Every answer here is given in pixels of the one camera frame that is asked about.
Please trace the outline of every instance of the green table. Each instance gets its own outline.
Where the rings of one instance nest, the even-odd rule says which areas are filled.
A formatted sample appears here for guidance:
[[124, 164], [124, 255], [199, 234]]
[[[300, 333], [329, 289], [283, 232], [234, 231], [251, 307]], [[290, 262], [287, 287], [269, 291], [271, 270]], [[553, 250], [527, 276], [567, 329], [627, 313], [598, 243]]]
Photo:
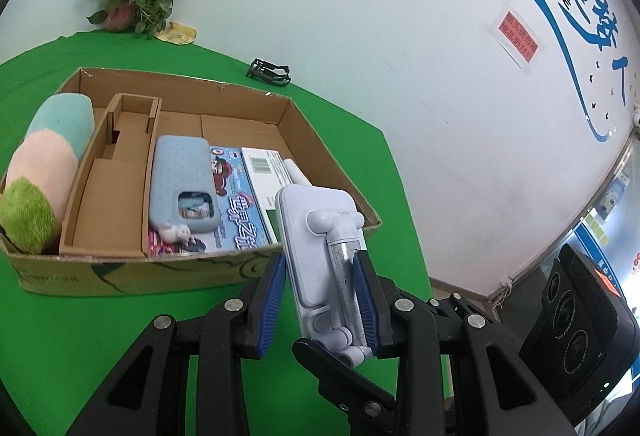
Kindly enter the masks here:
[[[190, 75], [274, 91], [244, 77], [247, 66], [199, 46], [174, 46], [129, 35], [76, 34], [0, 66], [0, 170], [40, 104], [79, 66]], [[296, 67], [292, 67], [295, 80]], [[384, 222], [368, 248], [378, 273], [414, 295], [431, 289], [402, 183], [382, 132], [293, 84], [292, 97]], [[0, 256], [0, 376], [40, 436], [60, 436], [148, 322], [160, 313], [197, 317], [234, 296], [238, 286], [116, 298], [59, 298], [22, 291]], [[346, 416], [317, 393], [318, 382], [290, 351], [299, 336], [287, 288], [274, 343], [260, 362], [243, 364], [253, 435], [348, 434]], [[358, 368], [395, 392], [397, 363], [372, 359]], [[194, 381], [190, 380], [193, 396]], [[193, 406], [188, 409], [193, 433]]]

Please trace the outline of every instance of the cardboard box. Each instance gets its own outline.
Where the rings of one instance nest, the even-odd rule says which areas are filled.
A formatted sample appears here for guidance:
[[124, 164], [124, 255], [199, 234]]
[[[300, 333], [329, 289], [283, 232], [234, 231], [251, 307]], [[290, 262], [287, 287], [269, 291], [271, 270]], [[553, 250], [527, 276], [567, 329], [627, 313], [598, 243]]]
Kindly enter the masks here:
[[[289, 98], [190, 77], [93, 68], [79, 69], [59, 91], [91, 98], [96, 129], [67, 206], [60, 253], [21, 254], [0, 235], [0, 249], [25, 290], [72, 296], [158, 293], [260, 275], [279, 245], [205, 256], [145, 256], [150, 169], [161, 135], [274, 149], [292, 158], [312, 184], [351, 194], [365, 217], [367, 238], [382, 223]], [[114, 209], [126, 225], [113, 223]], [[116, 231], [99, 238], [109, 229]]]

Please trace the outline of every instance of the white tube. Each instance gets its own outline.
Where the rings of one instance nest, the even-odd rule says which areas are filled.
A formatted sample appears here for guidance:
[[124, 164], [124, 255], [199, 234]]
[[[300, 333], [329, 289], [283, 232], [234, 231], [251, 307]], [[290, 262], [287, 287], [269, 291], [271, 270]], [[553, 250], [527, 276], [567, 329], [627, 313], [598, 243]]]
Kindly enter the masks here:
[[289, 177], [291, 178], [291, 181], [293, 183], [312, 187], [311, 182], [309, 182], [305, 174], [302, 171], [300, 171], [300, 168], [296, 165], [296, 163], [292, 159], [285, 158], [282, 162], [284, 164], [284, 168], [289, 173]]

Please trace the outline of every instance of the pastel plush pillow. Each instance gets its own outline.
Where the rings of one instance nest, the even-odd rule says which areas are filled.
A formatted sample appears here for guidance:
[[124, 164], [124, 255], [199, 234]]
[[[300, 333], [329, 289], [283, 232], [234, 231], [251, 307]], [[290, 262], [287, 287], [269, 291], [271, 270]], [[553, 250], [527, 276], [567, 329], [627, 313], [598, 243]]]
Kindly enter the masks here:
[[53, 95], [34, 116], [0, 195], [0, 225], [19, 250], [39, 254], [59, 235], [93, 131], [92, 103], [85, 95]]

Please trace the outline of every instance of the gray plastic object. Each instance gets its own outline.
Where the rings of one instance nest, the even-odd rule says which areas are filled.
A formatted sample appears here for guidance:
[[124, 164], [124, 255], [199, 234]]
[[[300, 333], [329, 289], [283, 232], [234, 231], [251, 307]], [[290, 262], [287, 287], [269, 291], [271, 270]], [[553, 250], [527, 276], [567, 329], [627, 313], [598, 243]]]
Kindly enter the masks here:
[[[182, 193], [208, 195], [212, 216], [183, 218], [178, 211], [178, 198]], [[213, 232], [218, 226], [220, 210], [207, 140], [173, 135], [159, 137], [151, 170], [149, 223], [156, 231], [160, 223], [184, 224], [194, 234]]]

